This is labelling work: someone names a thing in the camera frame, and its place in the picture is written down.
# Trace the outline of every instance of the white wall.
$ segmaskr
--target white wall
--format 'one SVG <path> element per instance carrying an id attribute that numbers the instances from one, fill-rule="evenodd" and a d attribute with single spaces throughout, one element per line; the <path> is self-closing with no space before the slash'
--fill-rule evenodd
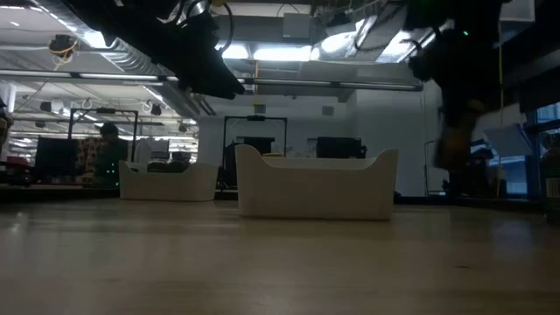
<path id="1" fill-rule="evenodd" d="M 284 124 L 277 121 L 247 122 L 228 120 L 226 144 L 237 137 L 274 137 L 284 146 Z M 316 137 L 346 137 L 343 120 L 337 119 L 288 119 L 288 146 L 290 156 L 304 156 L 308 152 L 307 139 Z M 199 122 L 198 161 L 221 164 L 223 117 L 207 117 Z"/>
<path id="2" fill-rule="evenodd" d="M 347 125 L 356 124 L 370 158 L 388 148 L 399 150 L 396 190 L 404 196 L 425 195 L 424 144 L 438 135 L 439 106 L 441 93 L 432 82 L 423 92 L 356 92 L 356 113 Z M 441 186 L 441 176 L 433 181 Z"/>

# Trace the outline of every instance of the pipe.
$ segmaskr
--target pipe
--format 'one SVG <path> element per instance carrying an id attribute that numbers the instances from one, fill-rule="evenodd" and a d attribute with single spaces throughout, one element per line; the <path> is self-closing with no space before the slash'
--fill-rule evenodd
<path id="1" fill-rule="evenodd" d="M 0 51 L 13 51 L 13 52 L 36 52 L 42 50 L 48 50 L 49 47 L 45 45 L 4 45 L 0 44 Z M 115 49 L 103 49 L 103 48 L 86 48 L 81 47 L 79 50 L 75 50 L 77 53 L 91 53 L 91 54 L 103 54 L 103 53 L 113 53 L 113 54 L 126 54 L 127 52 Z"/>
<path id="2" fill-rule="evenodd" d="M 96 32 L 84 24 L 76 15 L 69 10 L 60 0 L 31 0 L 39 8 L 47 9 L 52 15 L 58 17 L 60 21 L 66 23 L 66 28 L 80 39 L 86 41 L 86 34 Z M 165 72 L 157 65 L 151 62 L 151 59 L 138 51 L 136 48 L 128 45 L 124 41 L 117 38 L 112 48 L 116 51 L 125 53 L 103 54 L 103 58 L 111 62 L 116 67 L 122 69 L 127 74 L 151 74 L 165 75 Z M 147 89 L 160 94 L 169 101 L 169 106 L 180 116 L 185 118 L 196 118 L 200 112 L 196 104 L 188 100 L 185 93 L 179 90 L 175 85 L 165 83 L 163 86 L 150 86 Z"/>
<path id="3" fill-rule="evenodd" d="M 110 74 L 110 73 L 74 73 L 74 72 L 54 72 L 54 71 L 33 71 L 33 70 L 11 70 L 0 69 L 0 77 L 8 78 L 50 78 L 51 81 L 56 79 L 63 81 L 84 81 L 95 80 L 101 83 L 118 81 L 137 81 L 137 82 L 164 82 L 166 86 L 171 85 L 170 82 L 177 81 L 177 77 L 170 75 L 143 75 L 143 74 Z M 309 87 L 309 88 L 351 88 L 365 90 L 386 90 L 386 91 L 409 91 L 419 92 L 424 89 L 422 84 L 408 85 L 388 82 L 351 82 L 351 81 L 330 81 L 330 80 L 292 80 L 292 79 L 276 79 L 276 78 L 238 78 L 241 84 L 256 85 L 272 85 L 272 86 L 293 86 L 293 87 Z"/>

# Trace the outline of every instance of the column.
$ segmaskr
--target column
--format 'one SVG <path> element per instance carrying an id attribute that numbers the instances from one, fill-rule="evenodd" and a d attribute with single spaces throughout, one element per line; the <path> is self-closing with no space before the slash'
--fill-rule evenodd
<path id="1" fill-rule="evenodd" d="M 17 87 L 15 84 L 12 83 L 0 83 L 0 97 L 2 97 L 2 101 L 4 104 L 8 106 L 8 108 L 4 108 L 4 113 L 7 116 L 11 116 L 14 107 L 16 105 L 16 92 Z M 6 161 L 8 155 L 8 140 L 6 140 L 5 144 L 2 145 L 2 152 L 0 154 L 0 161 Z"/>

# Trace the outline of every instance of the window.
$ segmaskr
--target window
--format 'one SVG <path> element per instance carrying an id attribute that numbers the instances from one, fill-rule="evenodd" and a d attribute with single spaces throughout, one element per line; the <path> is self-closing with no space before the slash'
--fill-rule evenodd
<path id="1" fill-rule="evenodd" d="M 471 147 L 471 153 L 476 150 L 488 148 L 492 150 L 493 159 L 488 160 L 489 168 L 497 168 L 500 164 L 498 152 L 494 150 L 490 144 L 477 144 Z M 525 157 L 503 157 L 501 159 L 501 169 L 504 172 L 504 179 L 506 180 L 506 192 L 510 195 L 526 195 L 527 190 L 527 173 L 525 166 Z"/>
<path id="2" fill-rule="evenodd" d="M 536 123 L 547 123 L 560 119 L 560 102 L 551 104 L 536 111 Z"/>

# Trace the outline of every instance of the light wood floor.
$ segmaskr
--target light wood floor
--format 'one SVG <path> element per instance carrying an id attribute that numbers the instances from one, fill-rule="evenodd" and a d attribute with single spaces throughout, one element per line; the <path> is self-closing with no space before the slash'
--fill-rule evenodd
<path id="1" fill-rule="evenodd" d="M 235 204 L 118 199 L 15 210 L 0 214 L 6 315 L 560 314 L 560 231 L 538 215 L 242 220 Z"/>

